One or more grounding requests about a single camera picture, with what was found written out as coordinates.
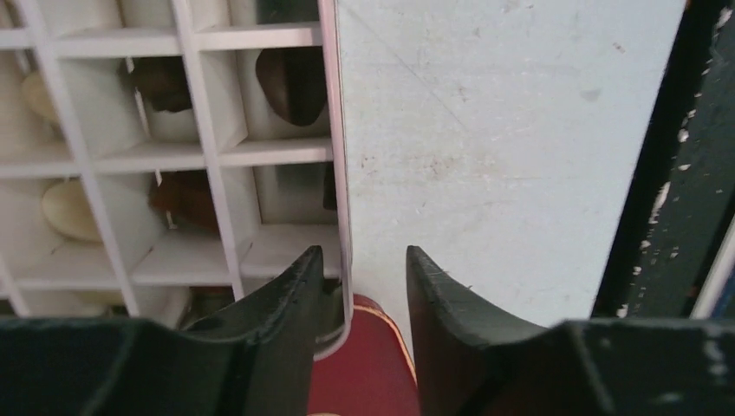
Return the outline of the white divided chocolate box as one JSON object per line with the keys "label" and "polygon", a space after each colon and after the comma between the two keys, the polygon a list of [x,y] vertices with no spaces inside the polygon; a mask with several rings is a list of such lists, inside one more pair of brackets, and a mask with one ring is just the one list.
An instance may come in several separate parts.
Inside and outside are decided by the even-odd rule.
{"label": "white divided chocolate box", "polygon": [[[264,49],[323,51],[315,123],[279,117],[256,76]],[[192,109],[155,112],[133,60],[181,56]],[[39,71],[60,123],[25,103]],[[322,249],[315,354],[352,315],[335,3],[4,1],[1,4],[1,301],[12,315],[146,317],[184,327],[237,301],[304,249]],[[219,234],[148,204],[162,172],[205,170]],[[42,214],[52,185],[79,179],[102,237],[85,243]]]}

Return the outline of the red plastic tray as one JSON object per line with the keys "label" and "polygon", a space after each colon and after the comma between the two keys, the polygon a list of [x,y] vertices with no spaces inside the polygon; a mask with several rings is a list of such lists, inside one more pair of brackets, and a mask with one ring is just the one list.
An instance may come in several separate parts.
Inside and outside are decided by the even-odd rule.
{"label": "red plastic tray", "polygon": [[372,299],[353,300],[347,339],[314,363],[308,414],[419,415],[415,368],[398,326]]}

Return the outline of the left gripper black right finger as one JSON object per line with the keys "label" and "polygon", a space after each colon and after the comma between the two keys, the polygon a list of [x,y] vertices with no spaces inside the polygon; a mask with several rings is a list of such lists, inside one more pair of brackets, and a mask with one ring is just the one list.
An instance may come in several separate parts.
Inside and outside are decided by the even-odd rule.
{"label": "left gripper black right finger", "polygon": [[406,256],[425,415],[731,415],[734,324],[592,318],[527,322]]}

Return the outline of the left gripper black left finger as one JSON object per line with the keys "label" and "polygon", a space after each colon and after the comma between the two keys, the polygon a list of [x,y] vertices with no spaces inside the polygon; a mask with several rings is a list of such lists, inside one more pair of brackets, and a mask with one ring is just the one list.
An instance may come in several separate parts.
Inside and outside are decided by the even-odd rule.
{"label": "left gripper black left finger", "polygon": [[1,322],[4,415],[304,415],[323,254],[185,330],[143,318]]}

